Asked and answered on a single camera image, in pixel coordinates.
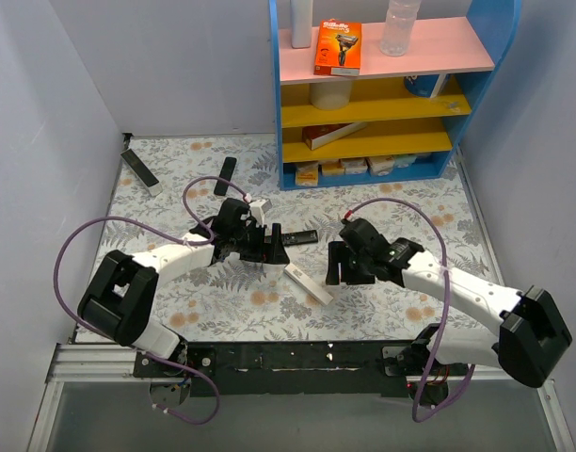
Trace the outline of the white remote control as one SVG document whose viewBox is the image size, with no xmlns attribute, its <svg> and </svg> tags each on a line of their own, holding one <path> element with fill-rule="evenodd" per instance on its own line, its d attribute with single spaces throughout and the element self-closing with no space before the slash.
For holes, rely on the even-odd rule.
<svg viewBox="0 0 576 452">
<path fill-rule="evenodd" d="M 322 305 L 328 306 L 333 301 L 333 296 L 329 292 L 294 264 L 287 265 L 284 273 Z"/>
</svg>

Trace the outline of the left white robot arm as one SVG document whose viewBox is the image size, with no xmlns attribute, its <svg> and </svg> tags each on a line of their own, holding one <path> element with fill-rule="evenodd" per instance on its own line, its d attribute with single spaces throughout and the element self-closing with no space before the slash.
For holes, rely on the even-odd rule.
<svg viewBox="0 0 576 452">
<path fill-rule="evenodd" d="M 264 224 L 264 205 L 227 199 L 215 216 L 178 243 L 134 254 L 110 251 L 78 305 L 79 318 L 121 346 L 154 355 L 164 375 L 180 375 L 187 364 L 185 351 L 178 347 L 182 336 L 151 316 L 156 289 L 233 253 L 246 262 L 288 265 L 281 225 Z"/>
</svg>

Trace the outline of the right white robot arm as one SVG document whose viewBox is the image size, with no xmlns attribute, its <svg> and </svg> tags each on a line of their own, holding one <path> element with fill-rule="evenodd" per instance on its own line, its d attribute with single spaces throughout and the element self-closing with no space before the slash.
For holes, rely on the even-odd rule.
<svg viewBox="0 0 576 452">
<path fill-rule="evenodd" d="M 408 346 L 385 359 L 395 374 L 434 374 L 443 366 L 501 368 L 512 379 L 539 388 L 572 343 L 552 295 L 500 286 L 458 268 L 446 268 L 421 245 L 388 241 L 367 220 L 345 221 L 328 245 L 328 285 L 394 283 L 428 295 L 468 315 L 480 330 L 451 330 L 432 323 Z"/>
</svg>

